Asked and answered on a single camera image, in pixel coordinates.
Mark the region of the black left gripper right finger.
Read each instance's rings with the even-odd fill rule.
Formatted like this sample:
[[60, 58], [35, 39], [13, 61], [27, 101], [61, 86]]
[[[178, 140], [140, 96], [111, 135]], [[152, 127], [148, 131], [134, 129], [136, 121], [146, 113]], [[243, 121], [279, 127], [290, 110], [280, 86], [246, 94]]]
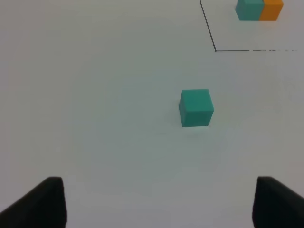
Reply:
[[252, 221], [256, 228], [302, 228], [304, 198], [269, 176], [257, 178]]

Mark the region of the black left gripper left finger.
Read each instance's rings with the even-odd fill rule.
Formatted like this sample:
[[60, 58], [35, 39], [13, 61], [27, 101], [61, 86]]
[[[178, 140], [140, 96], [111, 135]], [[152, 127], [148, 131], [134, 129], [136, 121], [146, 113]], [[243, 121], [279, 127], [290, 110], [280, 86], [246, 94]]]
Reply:
[[0, 213], [2, 228], [65, 228], [67, 207], [61, 177], [48, 177]]

